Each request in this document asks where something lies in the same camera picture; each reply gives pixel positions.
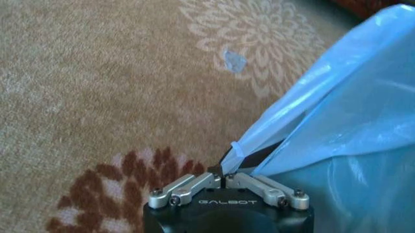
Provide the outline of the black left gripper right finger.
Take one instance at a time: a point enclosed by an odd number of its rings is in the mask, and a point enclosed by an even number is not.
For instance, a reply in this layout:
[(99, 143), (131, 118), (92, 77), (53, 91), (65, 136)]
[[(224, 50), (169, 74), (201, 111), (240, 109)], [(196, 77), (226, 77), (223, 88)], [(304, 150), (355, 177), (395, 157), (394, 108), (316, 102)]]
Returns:
[(236, 172), (226, 173), (226, 188), (251, 191), (267, 205), (275, 208), (291, 207), (295, 210), (308, 210), (310, 197), (302, 189), (288, 188), (263, 175), (251, 176), (247, 172), (240, 171), (243, 168), (256, 167), (280, 144), (282, 142), (276, 142), (243, 158)]

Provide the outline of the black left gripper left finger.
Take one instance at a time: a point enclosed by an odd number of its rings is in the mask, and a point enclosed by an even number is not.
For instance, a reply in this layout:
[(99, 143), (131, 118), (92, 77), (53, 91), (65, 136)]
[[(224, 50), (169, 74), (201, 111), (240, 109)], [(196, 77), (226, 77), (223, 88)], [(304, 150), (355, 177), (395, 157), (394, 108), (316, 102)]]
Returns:
[(183, 206), (207, 188), (219, 188), (224, 176), (220, 162), (204, 167), (193, 160), (180, 161), (171, 150), (156, 150), (148, 167), (148, 207)]

